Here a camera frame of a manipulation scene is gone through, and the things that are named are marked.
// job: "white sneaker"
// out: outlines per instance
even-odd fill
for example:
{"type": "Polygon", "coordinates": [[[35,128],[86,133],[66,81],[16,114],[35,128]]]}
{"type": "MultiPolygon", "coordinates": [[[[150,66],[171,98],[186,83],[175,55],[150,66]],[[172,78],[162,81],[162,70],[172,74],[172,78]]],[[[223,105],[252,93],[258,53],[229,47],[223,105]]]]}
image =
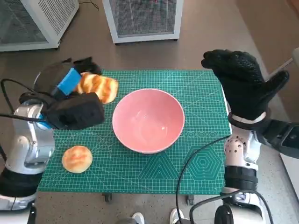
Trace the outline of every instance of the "white sneaker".
{"type": "Polygon", "coordinates": [[[132,218],[135,219],[135,221],[136,221],[138,224],[145,224],[144,216],[143,216],[143,214],[141,214],[140,212],[137,212],[137,213],[135,213],[134,215],[132,215],[132,218]]]}
{"type": "MultiPolygon", "coordinates": [[[[185,218],[185,216],[181,210],[179,210],[179,213],[181,215],[181,218],[185,218]]],[[[177,221],[178,221],[178,210],[173,209],[170,214],[169,224],[175,224],[177,221]]]]}

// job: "floor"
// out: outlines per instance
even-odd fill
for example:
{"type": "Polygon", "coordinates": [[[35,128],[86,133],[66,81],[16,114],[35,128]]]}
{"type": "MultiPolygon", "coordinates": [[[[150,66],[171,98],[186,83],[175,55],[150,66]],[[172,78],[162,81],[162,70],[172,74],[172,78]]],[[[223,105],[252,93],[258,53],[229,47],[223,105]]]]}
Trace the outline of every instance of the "floor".
{"type": "MultiPolygon", "coordinates": [[[[207,50],[237,49],[260,55],[242,20],[234,0],[185,0],[181,36],[178,42],[142,42],[115,46],[112,43],[100,0],[100,10],[91,4],[81,5],[74,21],[62,38],[58,50],[10,52],[0,54],[0,75],[15,78],[31,85],[38,72],[46,65],[68,57],[93,56],[105,69],[201,69],[200,60],[207,50]]],[[[22,89],[8,87],[14,105],[22,89]]],[[[0,96],[2,112],[7,112],[0,96]]],[[[282,116],[273,101],[275,116],[282,116]]],[[[13,134],[12,122],[1,118],[0,141],[8,152],[13,134]]],[[[259,191],[267,199],[275,223],[298,223],[299,205],[285,172],[280,155],[267,147],[261,149],[258,162],[259,191]]],[[[197,196],[199,201],[210,196],[197,196]]],[[[180,198],[181,208],[188,216],[189,207],[180,198]]],[[[214,223],[214,212],[221,202],[210,203],[196,214],[198,224],[214,223]]],[[[168,223],[175,207],[173,195],[114,195],[113,203],[106,204],[100,194],[38,193],[37,224],[101,224],[114,223],[136,211],[145,215],[149,224],[168,223]]]]}

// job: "grid lines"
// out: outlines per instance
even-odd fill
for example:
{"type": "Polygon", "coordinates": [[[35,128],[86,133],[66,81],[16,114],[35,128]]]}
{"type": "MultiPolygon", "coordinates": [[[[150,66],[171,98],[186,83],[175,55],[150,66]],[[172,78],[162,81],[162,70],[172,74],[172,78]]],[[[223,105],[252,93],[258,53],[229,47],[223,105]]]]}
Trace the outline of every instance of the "grid lines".
{"type": "MultiPolygon", "coordinates": [[[[174,194],[179,173],[193,150],[230,133],[221,85],[207,70],[103,71],[119,82],[114,102],[104,105],[105,122],[80,131],[55,130],[56,149],[43,174],[40,191],[174,194]],[[167,150],[144,155],[125,148],[112,130],[117,103],[132,91],[158,88],[173,95],[185,112],[180,138],[167,150]],[[61,158],[84,145],[93,163],[82,174],[67,172],[61,158]]],[[[224,141],[199,153],[183,177],[180,194],[219,194],[223,186],[224,141]]]]}

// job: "black cable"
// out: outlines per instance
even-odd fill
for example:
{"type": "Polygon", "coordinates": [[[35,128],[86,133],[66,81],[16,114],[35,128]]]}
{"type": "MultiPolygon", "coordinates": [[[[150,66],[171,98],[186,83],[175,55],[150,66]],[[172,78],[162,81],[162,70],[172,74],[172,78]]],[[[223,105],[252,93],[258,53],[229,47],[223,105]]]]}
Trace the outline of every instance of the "black cable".
{"type": "Polygon", "coordinates": [[[193,212],[195,209],[197,209],[199,206],[203,205],[203,204],[206,204],[206,203],[209,203],[209,202],[213,202],[213,201],[216,201],[216,200],[220,200],[220,199],[224,199],[224,198],[228,198],[228,197],[232,197],[238,193],[250,193],[250,194],[256,194],[264,203],[266,209],[267,209],[267,212],[268,212],[268,216],[269,216],[269,220],[270,220],[270,223],[271,224],[274,224],[273,222],[273,217],[272,217],[272,214],[271,214],[271,211],[270,211],[270,208],[265,200],[265,198],[260,194],[258,193],[256,190],[238,190],[238,191],[235,191],[233,193],[230,193],[230,194],[225,194],[225,195],[221,195],[221,196],[217,196],[217,197],[212,197],[212,198],[209,198],[209,199],[206,199],[204,201],[201,201],[201,202],[198,202],[196,203],[195,205],[192,206],[192,208],[190,209],[190,212],[189,212],[189,217],[190,217],[190,222],[191,224],[195,224],[194,222],[194,219],[193,219],[193,212]]]}
{"type": "Polygon", "coordinates": [[[3,92],[3,96],[4,96],[4,98],[5,98],[6,102],[7,102],[7,105],[9,107],[9,109],[10,109],[10,112],[13,114],[14,113],[14,107],[12,106],[12,104],[11,104],[11,102],[9,100],[9,97],[8,97],[8,95],[6,93],[6,89],[5,89],[5,85],[4,85],[4,83],[8,82],[8,81],[9,82],[13,82],[13,83],[17,83],[17,84],[23,86],[24,88],[26,88],[27,90],[29,90],[31,92],[35,92],[35,91],[33,89],[29,88],[28,86],[25,86],[24,84],[22,84],[22,83],[20,83],[18,81],[15,81],[13,79],[10,79],[10,78],[4,78],[4,79],[1,80],[0,86],[1,86],[1,89],[2,89],[2,92],[3,92]]]}
{"type": "Polygon", "coordinates": [[[18,115],[14,115],[14,114],[7,114],[7,113],[0,113],[0,117],[25,120],[25,121],[31,121],[31,122],[46,122],[45,119],[41,119],[41,118],[27,118],[27,117],[18,116],[18,115]]]}
{"type": "Polygon", "coordinates": [[[184,165],[183,170],[182,170],[182,172],[181,172],[181,174],[180,174],[180,176],[179,176],[179,179],[178,179],[178,186],[177,186],[177,192],[176,192],[176,206],[177,206],[177,212],[178,212],[178,219],[179,219],[179,221],[180,221],[181,224],[182,224],[183,222],[182,222],[182,217],[181,217],[181,214],[179,213],[179,208],[178,208],[178,191],[179,191],[179,186],[180,186],[181,180],[182,180],[182,178],[183,178],[184,172],[185,172],[185,170],[186,170],[186,168],[187,168],[189,162],[190,162],[191,159],[192,159],[197,153],[199,153],[201,150],[203,150],[203,149],[209,147],[210,145],[212,145],[212,144],[214,144],[214,143],[216,143],[216,142],[218,142],[218,141],[227,139],[227,138],[229,138],[229,137],[230,137],[230,135],[225,136],[225,137],[222,137],[222,138],[219,138],[219,139],[217,139],[217,140],[215,140],[215,141],[212,141],[212,142],[206,144],[205,146],[203,146],[203,147],[197,149],[197,150],[196,150],[196,151],[189,157],[189,159],[187,160],[186,164],[184,165]]]}
{"type": "Polygon", "coordinates": [[[95,3],[93,2],[93,0],[79,2],[79,4],[85,4],[85,3],[91,3],[91,4],[93,4],[93,6],[99,11],[99,7],[98,7],[98,5],[95,4],[95,3]]]}
{"type": "Polygon", "coordinates": [[[4,150],[3,150],[3,148],[2,148],[1,145],[0,145],[0,154],[1,154],[1,156],[2,156],[2,158],[3,158],[3,160],[4,160],[4,162],[6,162],[7,157],[6,157],[6,154],[5,154],[5,152],[4,152],[4,150]]]}

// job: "round bun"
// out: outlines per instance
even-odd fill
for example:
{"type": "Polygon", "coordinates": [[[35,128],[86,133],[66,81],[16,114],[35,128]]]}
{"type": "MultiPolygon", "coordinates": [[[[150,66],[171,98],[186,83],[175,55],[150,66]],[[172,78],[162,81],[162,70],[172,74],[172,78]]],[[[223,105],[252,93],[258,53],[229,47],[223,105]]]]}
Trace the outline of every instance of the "round bun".
{"type": "Polygon", "coordinates": [[[64,152],[63,167],[71,173],[83,173],[93,161],[93,155],[85,146],[74,146],[64,152]]]}
{"type": "Polygon", "coordinates": [[[76,92],[80,94],[94,92],[103,104],[108,104],[116,98],[118,82],[115,79],[89,72],[83,72],[81,75],[81,81],[75,88],[76,92]]]}

